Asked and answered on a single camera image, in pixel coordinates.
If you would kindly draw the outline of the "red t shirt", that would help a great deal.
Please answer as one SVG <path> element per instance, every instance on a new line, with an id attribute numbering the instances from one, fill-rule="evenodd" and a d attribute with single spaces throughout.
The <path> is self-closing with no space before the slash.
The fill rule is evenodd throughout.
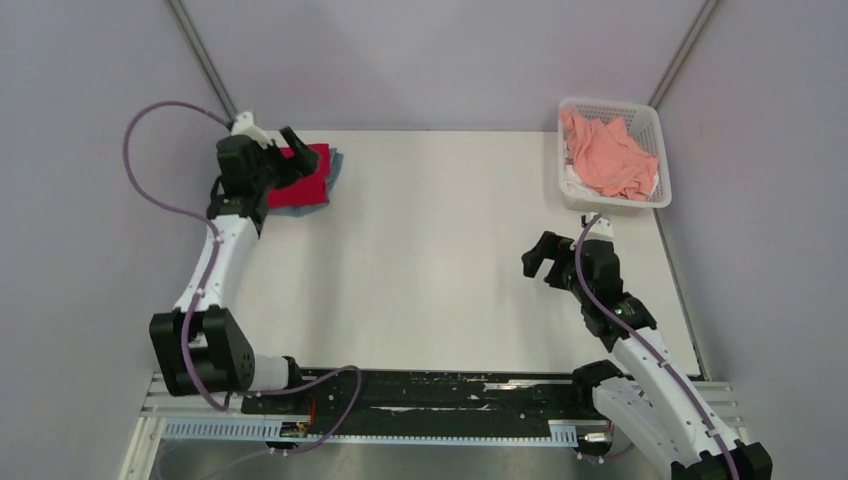
<path id="1" fill-rule="evenodd" d="M 293 185 L 272 190 L 268 195 L 271 210 L 302 209 L 328 203 L 335 150 L 327 143 L 312 143 L 309 147 L 321 156 L 318 170 L 309 177 L 297 180 Z"/>

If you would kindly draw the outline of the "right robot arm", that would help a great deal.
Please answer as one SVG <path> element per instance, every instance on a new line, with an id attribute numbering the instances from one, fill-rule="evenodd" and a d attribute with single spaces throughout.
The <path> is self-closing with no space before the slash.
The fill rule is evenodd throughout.
<path id="1" fill-rule="evenodd" d="M 545 283 L 578 300 L 587 329 L 613 356 L 574 370 L 577 413 L 610 420 L 664 479 L 771 478 L 765 447 L 742 440 L 679 371 L 654 317 L 625 290 L 610 240 L 546 231 L 521 257 L 524 276 L 546 260 Z"/>

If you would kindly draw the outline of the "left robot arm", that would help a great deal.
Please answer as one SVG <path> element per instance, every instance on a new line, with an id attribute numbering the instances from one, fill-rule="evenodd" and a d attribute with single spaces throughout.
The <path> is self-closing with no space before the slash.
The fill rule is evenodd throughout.
<path id="1" fill-rule="evenodd" d="M 257 354 L 239 327 L 234 304 L 269 212 L 328 197 L 332 149 L 305 144 L 286 127 L 279 139 L 245 133 L 216 144 L 220 169 L 201 218 L 207 236 L 188 286 L 171 311 L 151 319 L 149 334 L 167 391 L 175 396 L 267 392 L 279 412 L 306 399 L 293 358 Z"/>

